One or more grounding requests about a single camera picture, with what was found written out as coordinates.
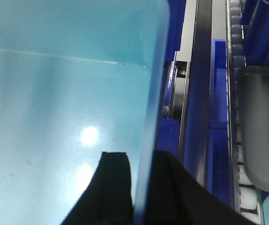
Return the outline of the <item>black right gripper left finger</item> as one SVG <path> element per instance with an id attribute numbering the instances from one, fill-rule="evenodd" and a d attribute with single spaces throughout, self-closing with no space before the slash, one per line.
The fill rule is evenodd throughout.
<path id="1" fill-rule="evenodd" d="M 130 225 L 131 170 L 124 152 L 103 152 L 97 169 L 63 225 Z"/>

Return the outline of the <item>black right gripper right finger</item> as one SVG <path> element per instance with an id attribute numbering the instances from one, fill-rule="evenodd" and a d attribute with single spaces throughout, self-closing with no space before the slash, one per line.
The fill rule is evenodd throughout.
<path id="1" fill-rule="evenodd" d="M 203 188 L 170 152 L 153 153 L 146 225 L 251 225 Z"/>

